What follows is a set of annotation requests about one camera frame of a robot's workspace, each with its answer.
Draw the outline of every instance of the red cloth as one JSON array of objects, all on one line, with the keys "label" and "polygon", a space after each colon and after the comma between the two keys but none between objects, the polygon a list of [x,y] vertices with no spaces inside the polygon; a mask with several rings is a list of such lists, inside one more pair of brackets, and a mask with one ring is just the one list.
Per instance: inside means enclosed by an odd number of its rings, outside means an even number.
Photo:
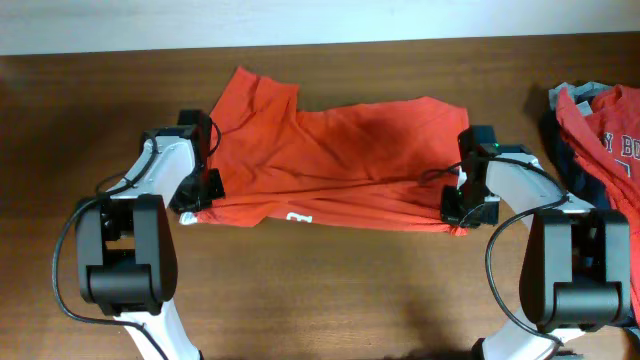
[{"label": "red cloth", "polygon": [[[629,220],[631,300],[638,320],[640,167],[636,167],[636,163],[640,160],[640,148],[633,151],[633,144],[634,139],[640,139],[640,90],[618,85],[599,94],[592,102],[592,110],[592,115],[582,116],[567,90],[563,89],[560,92],[556,117],[563,129],[565,140],[575,150],[576,162],[604,184],[611,207],[618,209]],[[631,153],[626,137],[631,138]]]},{"label": "red cloth", "polygon": [[236,71],[211,113],[223,136],[208,166],[220,169],[227,196],[198,222],[465,232],[440,221],[442,188],[457,177],[417,183],[460,161],[465,109],[423,97],[305,112],[297,100],[297,85]]}]

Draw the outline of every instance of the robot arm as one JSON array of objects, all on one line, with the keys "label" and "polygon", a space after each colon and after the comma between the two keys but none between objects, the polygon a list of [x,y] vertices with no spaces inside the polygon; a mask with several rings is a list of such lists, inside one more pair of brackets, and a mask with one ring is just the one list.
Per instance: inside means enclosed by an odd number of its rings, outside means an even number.
[{"label": "robot arm", "polygon": [[[473,156],[495,161],[462,167],[456,188],[443,192],[443,220],[479,226],[497,222],[502,198],[515,213],[556,202],[563,193],[555,184],[512,159],[541,169],[522,146],[497,144],[490,127],[473,126],[460,136],[463,159]],[[530,230],[520,279],[522,307],[514,314],[531,328],[566,343],[624,319],[630,310],[629,226],[617,211],[596,210],[573,194],[553,210],[522,219]],[[553,356],[557,344],[507,321],[497,333],[481,339],[474,355],[483,360],[542,360]]]},{"label": "robot arm", "polygon": [[[142,176],[87,210],[76,229],[84,300],[116,320],[144,326],[170,360],[202,359],[173,302],[178,266],[165,209],[198,211],[224,196],[218,172],[206,169],[211,124],[200,111],[182,111],[178,126],[147,134],[140,157],[110,190]],[[109,248],[128,236],[135,248]],[[141,332],[125,328],[144,359],[162,359]]]}]

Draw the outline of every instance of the white wall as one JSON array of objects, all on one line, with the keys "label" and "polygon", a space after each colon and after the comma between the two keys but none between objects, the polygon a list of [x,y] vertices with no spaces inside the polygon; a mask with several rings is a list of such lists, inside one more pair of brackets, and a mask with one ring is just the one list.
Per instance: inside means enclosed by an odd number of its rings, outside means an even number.
[{"label": "white wall", "polygon": [[640,0],[4,0],[0,4],[0,54],[4,55],[638,30]]}]

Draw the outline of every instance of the white background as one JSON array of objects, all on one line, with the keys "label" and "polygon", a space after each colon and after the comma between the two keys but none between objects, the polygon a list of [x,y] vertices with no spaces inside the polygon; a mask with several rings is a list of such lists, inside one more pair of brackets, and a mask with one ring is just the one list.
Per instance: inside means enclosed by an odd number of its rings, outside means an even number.
[{"label": "white background", "polygon": [[0,3],[0,55],[638,30],[640,0]]}]

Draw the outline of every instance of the brown wooden surface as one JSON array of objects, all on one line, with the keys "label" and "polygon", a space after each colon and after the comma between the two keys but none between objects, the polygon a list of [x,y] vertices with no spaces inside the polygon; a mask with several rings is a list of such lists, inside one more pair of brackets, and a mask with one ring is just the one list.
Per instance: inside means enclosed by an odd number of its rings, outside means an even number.
[{"label": "brown wooden surface", "polygon": [[[544,156],[534,121],[562,81],[640,85],[640,34],[0,57],[0,357],[140,358],[123,329],[65,318],[51,253],[93,185],[127,169],[145,129],[211,109],[233,69],[301,85],[300,107],[432,96]],[[501,216],[511,212],[504,206]],[[183,323],[207,359],[373,359],[468,349],[505,320],[483,268],[490,227],[467,237],[266,221],[179,226],[171,217]],[[496,247],[497,281],[517,307],[526,232]],[[78,312],[75,246],[62,292]],[[629,357],[618,329],[570,343],[590,359]]]}]

